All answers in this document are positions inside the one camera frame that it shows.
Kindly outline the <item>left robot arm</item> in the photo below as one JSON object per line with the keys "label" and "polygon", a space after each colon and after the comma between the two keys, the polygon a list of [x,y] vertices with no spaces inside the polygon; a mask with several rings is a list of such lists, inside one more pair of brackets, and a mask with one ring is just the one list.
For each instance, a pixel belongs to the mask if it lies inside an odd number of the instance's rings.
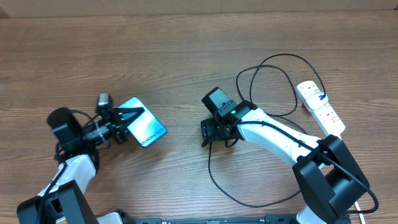
{"label": "left robot arm", "polygon": [[38,195],[17,207],[20,223],[133,223],[122,210],[97,217],[85,199],[85,189],[99,170],[98,146],[111,139],[127,140],[127,127],[141,114],[142,107],[98,109],[99,121],[83,127],[75,111],[59,108],[47,118],[58,139],[54,159],[59,163],[56,176]]}

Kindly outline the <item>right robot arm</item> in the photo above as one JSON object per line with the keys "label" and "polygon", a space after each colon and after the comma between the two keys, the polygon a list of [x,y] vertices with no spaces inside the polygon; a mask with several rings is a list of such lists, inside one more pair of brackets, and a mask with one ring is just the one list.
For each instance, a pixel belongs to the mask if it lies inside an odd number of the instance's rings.
{"label": "right robot arm", "polygon": [[346,144],[300,133],[250,101],[236,103],[218,87],[202,98],[212,118],[201,122],[203,146],[241,139],[264,147],[291,166],[306,207],[297,223],[336,223],[369,190],[369,182]]}

